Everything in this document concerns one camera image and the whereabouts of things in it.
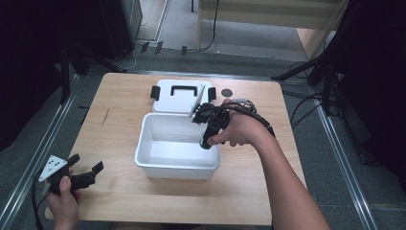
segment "wooden table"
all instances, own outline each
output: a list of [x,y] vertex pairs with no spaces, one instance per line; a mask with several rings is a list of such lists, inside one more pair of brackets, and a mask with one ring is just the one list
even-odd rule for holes
[[141,123],[151,112],[151,86],[160,79],[210,81],[217,91],[229,88],[233,98],[247,98],[272,123],[282,149],[305,183],[280,86],[253,80],[106,74],[71,154],[79,153],[75,173],[103,161],[96,184],[82,190],[79,219],[206,224],[272,223],[258,154],[251,146],[220,147],[221,163],[210,180],[147,177],[134,163]]

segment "metal frame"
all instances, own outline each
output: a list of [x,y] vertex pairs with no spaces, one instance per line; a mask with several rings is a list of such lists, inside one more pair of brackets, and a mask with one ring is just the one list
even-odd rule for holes
[[162,8],[162,13],[160,15],[159,24],[156,28],[156,33],[154,38],[147,38],[147,39],[137,39],[138,42],[158,42],[159,37],[161,36],[162,26],[164,24],[165,18],[167,17],[168,7],[169,7],[170,0],[165,0],[164,7]]
[[72,94],[67,98],[65,104],[59,106],[54,119],[39,143],[30,163],[27,166],[27,169],[24,171],[14,190],[11,192],[9,201],[7,202],[6,207],[0,216],[0,229],[9,229],[11,227],[15,216],[17,215],[25,197],[27,196],[27,193],[31,188],[33,175],[39,171],[49,156],[48,150],[54,142],[60,126],[65,120],[65,117],[72,105],[72,101],[76,96],[77,88],[80,82],[80,76],[75,75],[71,83],[71,88],[73,89]]
[[[199,74],[199,73],[179,73],[179,72],[161,72],[161,71],[137,71],[134,74],[145,74],[145,75],[165,75],[165,76],[183,76],[183,77],[198,77],[198,78],[221,78],[221,79],[235,79],[235,80],[249,80],[249,81],[271,81],[269,77],[252,77],[252,76],[238,76],[238,75],[219,75],[219,74]],[[60,105],[54,119],[52,120],[50,126],[48,127],[44,137],[42,138],[38,148],[36,149],[32,160],[30,161],[27,169],[24,171],[22,177],[18,181],[16,187],[14,188],[9,201],[0,216],[0,228],[9,229],[12,222],[17,215],[19,208],[21,207],[28,191],[30,190],[32,176],[39,169],[40,166],[45,162],[48,156],[48,150],[50,149],[56,134],[59,131],[61,124],[63,123],[67,112],[70,109],[72,101],[76,97],[77,88],[80,84],[81,79],[79,75],[75,75],[72,80],[72,94],[67,99],[66,104]],[[283,82],[284,84],[303,84],[297,81],[293,82]],[[317,92],[316,88],[311,88],[313,93]],[[350,196],[352,198],[354,207],[358,213],[361,223],[364,229],[378,229],[376,222],[372,216],[371,208],[368,201],[366,200],[364,193],[357,181],[355,174],[352,171],[350,162],[345,154],[339,137],[335,132],[334,125],[325,114],[324,110],[319,106],[318,113],[322,124],[325,128],[329,142],[334,151],[337,163],[340,167],[341,173],[345,179],[348,186]]]
[[[312,93],[318,92],[318,90],[314,87],[311,88],[311,91]],[[340,139],[335,132],[332,121],[326,115],[321,106],[317,108],[317,111],[364,229],[378,229],[374,217],[372,216],[370,205],[364,196],[354,172],[352,171],[350,162],[346,156],[343,146],[341,145]]]

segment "container lid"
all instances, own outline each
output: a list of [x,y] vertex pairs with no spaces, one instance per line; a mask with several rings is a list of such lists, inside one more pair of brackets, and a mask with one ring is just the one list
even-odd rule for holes
[[153,112],[189,114],[202,87],[202,103],[209,102],[212,84],[205,80],[159,80],[157,86],[160,87],[159,100],[153,103]]

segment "white plastic bin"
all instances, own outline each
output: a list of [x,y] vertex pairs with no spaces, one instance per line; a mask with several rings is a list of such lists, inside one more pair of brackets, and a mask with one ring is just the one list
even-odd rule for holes
[[218,146],[202,149],[206,125],[184,114],[148,113],[143,120],[135,163],[147,176],[210,179],[220,165]]

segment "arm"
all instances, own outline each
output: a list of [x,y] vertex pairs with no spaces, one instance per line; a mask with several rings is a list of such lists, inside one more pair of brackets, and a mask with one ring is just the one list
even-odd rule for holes
[[72,230],[78,222],[78,203],[71,194],[71,180],[63,176],[59,184],[60,196],[49,194],[48,206],[55,218],[56,230]]
[[257,150],[276,229],[329,229],[325,217],[293,171],[278,141],[261,123],[230,111],[230,124],[223,132],[211,137],[209,144],[225,141],[230,141],[233,147],[251,144]]

